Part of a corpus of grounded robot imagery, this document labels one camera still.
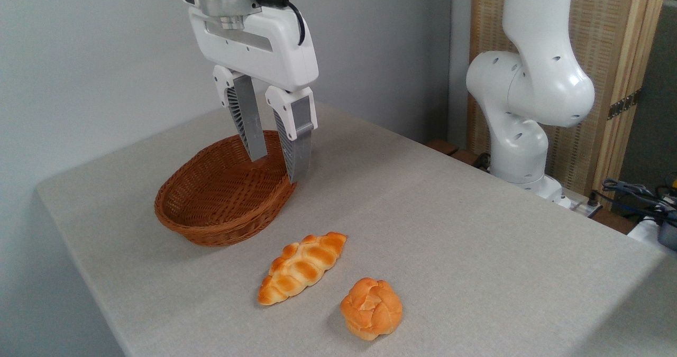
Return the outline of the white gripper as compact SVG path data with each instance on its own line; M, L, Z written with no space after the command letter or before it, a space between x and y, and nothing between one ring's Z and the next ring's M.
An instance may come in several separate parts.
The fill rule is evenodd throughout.
M244 18L243 30L227 30L191 6L189 20L201 52L216 64L218 98L229 109L249 158L255 162L268 154L254 77L273 85L265 96L274 110L289 181L303 179L311 160L312 131L317 128L314 94L308 86L318 77L318 65L309 33L298 45L295 13L264 7Z

